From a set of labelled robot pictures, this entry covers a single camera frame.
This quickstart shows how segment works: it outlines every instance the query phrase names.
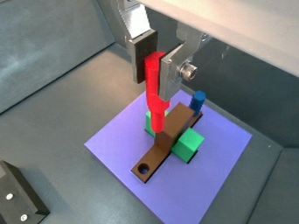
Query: blue cylinder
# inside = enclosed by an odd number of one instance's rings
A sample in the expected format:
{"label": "blue cylinder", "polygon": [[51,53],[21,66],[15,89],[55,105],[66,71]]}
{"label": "blue cylinder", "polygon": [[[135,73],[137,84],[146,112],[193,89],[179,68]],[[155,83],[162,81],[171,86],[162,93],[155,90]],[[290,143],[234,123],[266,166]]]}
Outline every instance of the blue cylinder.
{"label": "blue cylinder", "polygon": [[202,104],[206,100],[206,93],[201,90],[197,91],[191,98],[191,105],[190,108],[194,110],[194,116],[197,116],[202,111]]}

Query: green cube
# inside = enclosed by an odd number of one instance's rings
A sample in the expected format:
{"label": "green cube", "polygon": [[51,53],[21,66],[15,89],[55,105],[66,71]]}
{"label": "green cube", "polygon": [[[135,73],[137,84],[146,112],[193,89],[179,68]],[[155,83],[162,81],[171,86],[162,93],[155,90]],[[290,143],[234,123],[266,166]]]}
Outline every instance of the green cube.
{"label": "green cube", "polygon": [[177,145],[173,147],[173,153],[186,163],[190,163],[203,140],[205,137],[194,129],[189,128],[179,138]]}
{"label": "green cube", "polygon": [[151,124],[151,112],[150,111],[147,111],[147,113],[146,113],[145,130],[153,137],[155,137],[155,132],[153,130],[153,124]]}

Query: purple surface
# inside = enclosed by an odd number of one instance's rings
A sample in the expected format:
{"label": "purple surface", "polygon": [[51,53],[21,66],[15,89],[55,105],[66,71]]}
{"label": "purple surface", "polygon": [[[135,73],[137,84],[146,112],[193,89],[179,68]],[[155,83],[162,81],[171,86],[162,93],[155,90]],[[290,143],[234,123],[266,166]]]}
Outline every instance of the purple surface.
{"label": "purple surface", "polygon": [[[171,108],[191,96],[181,91]],[[205,136],[190,164],[174,154],[145,184],[131,172],[154,144],[146,133],[146,94],[142,94],[86,146],[165,223],[199,223],[249,144],[252,135],[203,105],[194,129]]]}

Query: screw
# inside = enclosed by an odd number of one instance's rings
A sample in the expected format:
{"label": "screw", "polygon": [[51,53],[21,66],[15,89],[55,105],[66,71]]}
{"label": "screw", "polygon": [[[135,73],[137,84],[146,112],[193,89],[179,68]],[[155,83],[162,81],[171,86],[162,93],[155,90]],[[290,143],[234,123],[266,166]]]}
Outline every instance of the screw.
{"label": "screw", "polygon": [[207,33],[203,33],[202,37],[201,37],[201,42],[205,42],[207,40],[209,36],[210,35]]}
{"label": "screw", "polygon": [[25,214],[25,215],[22,216],[22,221],[27,221],[27,219],[29,219],[29,215]]}
{"label": "screw", "polygon": [[14,198],[14,195],[11,194],[11,193],[9,193],[7,195],[6,195],[6,199],[7,200],[11,200]]}
{"label": "screw", "polygon": [[198,73],[198,67],[194,66],[190,62],[186,62],[182,65],[182,70],[181,70],[182,77],[187,81],[190,81],[195,77],[197,73]]}

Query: gray wall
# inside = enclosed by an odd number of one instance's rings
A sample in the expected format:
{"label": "gray wall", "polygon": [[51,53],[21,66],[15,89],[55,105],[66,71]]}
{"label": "gray wall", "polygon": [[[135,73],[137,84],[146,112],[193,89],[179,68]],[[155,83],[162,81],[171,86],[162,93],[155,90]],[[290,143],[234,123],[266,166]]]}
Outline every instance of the gray wall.
{"label": "gray wall", "polygon": [[[178,43],[177,22],[149,11],[159,31],[159,49]],[[285,147],[299,146],[299,79],[218,40],[195,55],[201,72],[185,84]]]}
{"label": "gray wall", "polygon": [[0,113],[114,41],[97,0],[0,3]]}

